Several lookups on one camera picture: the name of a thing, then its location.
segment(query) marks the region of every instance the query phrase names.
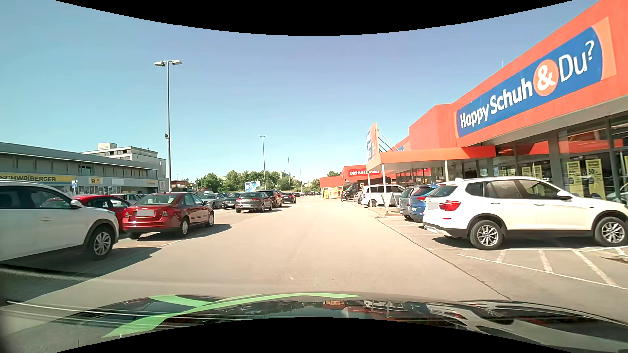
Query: white painted line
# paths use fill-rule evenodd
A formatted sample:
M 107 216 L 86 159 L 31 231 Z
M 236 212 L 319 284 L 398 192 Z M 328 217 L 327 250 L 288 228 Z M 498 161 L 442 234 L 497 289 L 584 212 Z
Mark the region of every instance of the white painted line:
M 610 277 L 608 277 L 599 267 L 597 267 L 594 263 L 592 263 L 591 260 L 589 260 L 586 256 L 584 256 L 582 253 L 576 250 L 574 250 L 573 253 L 578 255 L 582 259 L 582 261 L 584 261 L 593 270 L 593 272 L 597 273 L 598 276 L 600 276 L 609 286 L 617 287 L 617 284 L 615 284 L 615 282 L 613 282 L 613 280 L 610 279 Z
M 502 263 L 502 261 L 504 260 L 505 256 L 506 256 L 506 250 L 502 250 L 502 252 L 497 257 L 497 262 L 498 263 Z
M 548 258 L 545 256 L 545 252 L 543 250 L 539 250 L 539 256 L 541 256 L 541 262 L 543 263 L 543 268 L 545 269 L 545 271 L 547 272 L 554 272 L 551 268 L 551 265 L 549 264 L 550 262 L 548 261 Z
M 458 254 L 458 256 L 464 256 L 465 258 L 471 258 L 471 259 L 476 259 L 476 260 L 482 260 L 482 261 L 487 261 L 490 263 L 495 263 L 495 264 L 502 264 L 502 265 L 506 265 L 506 266 L 512 266 L 512 267 L 517 267 L 517 268 L 523 268 L 523 269 L 529 269 L 531 271 L 536 271 L 536 272 L 542 272 L 542 273 L 548 273 L 548 274 L 553 274 L 555 276 L 560 276 L 560 277 L 565 277 L 565 278 L 571 278 L 572 280 L 577 280 L 577 281 L 582 281 L 582 282 L 587 282 L 587 283 L 593 283 L 595 285 L 602 285 L 602 286 L 609 286 L 606 283 L 601 283 L 601 282 L 595 282 L 595 281 L 589 281 L 589 280 L 585 280 L 583 278 L 578 278 L 578 277 L 572 277 L 572 276 L 567 276 L 566 274 L 560 274 L 560 273 L 555 273 L 555 272 L 549 272 L 549 271 L 545 271 L 542 269 L 536 269 L 536 268 L 529 268 L 529 267 L 525 267 L 525 266 L 519 266 L 519 265 L 515 265 L 515 264 L 508 264 L 508 263 L 498 263 L 497 261 L 492 261 L 492 260 L 486 260 L 486 259 L 482 259 L 482 258 L 476 258 L 475 256 L 469 256 L 469 255 L 464 255 L 464 254 Z M 621 290 L 628 290 L 628 288 L 624 288 L 624 287 L 620 287 L 620 286 L 613 286 L 614 288 L 619 288 Z

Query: blue car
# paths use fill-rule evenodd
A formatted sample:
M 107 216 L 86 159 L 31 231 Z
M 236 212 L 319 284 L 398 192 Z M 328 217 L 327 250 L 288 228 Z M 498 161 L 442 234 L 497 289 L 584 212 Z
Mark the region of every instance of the blue car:
M 431 194 L 437 187 L 437 184 L 420 185 L 412 196 L 410 196 L 410 206 L 408 210 L 410 212 L 410 218 L 415 222 L 423 222 L 423 211 L 425 211 L 425 198 Z

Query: dark sedan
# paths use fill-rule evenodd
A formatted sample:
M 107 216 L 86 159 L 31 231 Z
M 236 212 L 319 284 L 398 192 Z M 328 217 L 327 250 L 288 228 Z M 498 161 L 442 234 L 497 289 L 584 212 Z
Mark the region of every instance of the dark sedan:
M 260 211 L 273 209 L 273 200 L 265 192 L 243 192 L 235 201 L 235 211 Z
M 230 193 L 229 196 L 227 198 L 225 198 L 224 202 L 222 203 L 222 208 L 223 209 L 231 209 L 231 208 L 235 208 L 236 207 L 236 200 L 242 196 L 243 192 L 233 192 Z

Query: schwaiberger sign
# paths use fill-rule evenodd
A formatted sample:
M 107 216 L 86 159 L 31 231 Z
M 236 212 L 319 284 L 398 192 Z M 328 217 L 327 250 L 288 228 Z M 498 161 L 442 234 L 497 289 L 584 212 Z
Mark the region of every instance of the schwaiberger sign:
M 43 175 L 43 174 L 15 174 L 15 173 L 2 173 L 0 171 L 0 180 L 24 180 L 27 182 L 38 183 L 72 183 L 74 176 L 62 176 L 62 175 Z

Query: entrance canopy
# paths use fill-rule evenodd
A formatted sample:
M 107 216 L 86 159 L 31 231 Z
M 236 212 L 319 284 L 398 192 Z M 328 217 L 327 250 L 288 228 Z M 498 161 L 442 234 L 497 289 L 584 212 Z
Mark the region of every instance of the entrance canopy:
M 434 168 L 443 166 L 443 161 L 467 160 L 495 157 L 495 146 L 452 147 L 417 149 L 416 151 L 382 152 L 366 163 L 366 170 L 392 170 L 401 173 L 412 168 Z

